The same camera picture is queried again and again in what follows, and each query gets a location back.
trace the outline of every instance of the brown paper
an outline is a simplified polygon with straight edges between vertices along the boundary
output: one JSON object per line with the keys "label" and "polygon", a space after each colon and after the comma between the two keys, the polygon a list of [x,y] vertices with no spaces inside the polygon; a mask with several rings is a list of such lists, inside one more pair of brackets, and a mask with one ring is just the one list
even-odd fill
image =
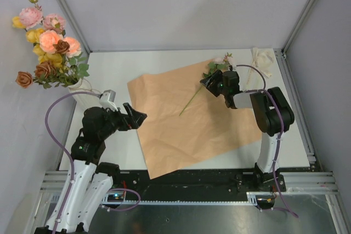
{"label": "brown paper", "polygon": [[145,74],[128,83],[133,107],[148,114],[138,129],[150,178],[210,159],[261,139],[250,109],[228,109],[223,96],[200,87],[208,61]]}

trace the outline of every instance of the yellow flower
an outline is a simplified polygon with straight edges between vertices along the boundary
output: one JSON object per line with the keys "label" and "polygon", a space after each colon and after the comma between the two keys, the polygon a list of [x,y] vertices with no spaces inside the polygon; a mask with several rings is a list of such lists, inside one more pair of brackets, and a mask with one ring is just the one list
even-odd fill
{"label": "yellow flower", "polygon": [[45,53],[44,55],[39,56],[39,63],[44,61],[51,61],[56,68],[62,67],[62,56],[60,54],[49,54]]}
{"label": "yellow flower", "polygon": [[38,56],[42,56],[45,54],[45,52],[40,48],[39,44],[36,44],[33,48],[33,52],[37,54]]}
{"label": "yellow flower", "polygon": [[27,41],[30,43],[39,43],[39,36],[44,32],[45,30],[42,28],[37,28],[36,30],[28,30],[26,32]]}
{"label": "yellow flower", "polygon": [[14,16],[12,18],[12,26],[16,28],[26,28],[26,26],[21,23],[19,16]]}

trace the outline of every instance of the metal floor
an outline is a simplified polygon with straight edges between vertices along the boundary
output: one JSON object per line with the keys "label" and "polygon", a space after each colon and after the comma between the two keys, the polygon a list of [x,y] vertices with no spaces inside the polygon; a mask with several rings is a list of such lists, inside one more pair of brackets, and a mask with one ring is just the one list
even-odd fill
{"label": "metal floor", "polygon": [[[98,209],[89,234],[336,234],[325,196],[286,196],[299,219],[253,206],[139,206],[126,212]],[[280,198],[275,207],[281,207]]]}

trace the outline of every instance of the white ribbon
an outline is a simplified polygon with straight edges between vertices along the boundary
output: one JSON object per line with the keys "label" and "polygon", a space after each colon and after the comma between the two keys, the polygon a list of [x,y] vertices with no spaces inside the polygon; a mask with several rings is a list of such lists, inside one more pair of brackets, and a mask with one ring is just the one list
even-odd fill
{"label": "white ribbon", "polygon": [[[269,71],[269,67],[274,62],[274,53],[271,50],[259,50],[258,48],[252,49],[252,61],[251,66],[257,68],[265,78],[269,78],[272,76],[272,73]],[[249,69],[248,77],[246,81],[246,88],[251,81],[251,74],[254,70]]]}

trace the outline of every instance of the brown rose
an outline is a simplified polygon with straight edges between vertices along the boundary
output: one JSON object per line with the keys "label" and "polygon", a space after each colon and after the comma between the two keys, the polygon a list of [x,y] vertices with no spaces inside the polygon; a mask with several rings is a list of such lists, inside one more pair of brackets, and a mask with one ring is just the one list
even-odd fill
{"label": "brown rose", "polygon": [[33,84],[32,74],[29,72],[19,71],[16,79],[16,83],[22,88],[28,88]]}
{"label": "brown rose", "polygon": [[50,62],[49,61],[44,61],[40,63],[39,65],[36,66],[36,70],[34,72],[35,76],[40,78],[44,74],[44,77],[47,78],[49,77],[51,73],[51,67],[50,67]]}
{"label": "brown rose", "polygon": [[56,49],[56,53],[65,54],[69,51],[70,45],[66,41],[59,40],[57,44],[53,45]]}
{"label": "brown rose", "polygon": [[55,66],[52,64],[52,62],[50,61],[50,72],[52,75],[56,75],[56,68]]}

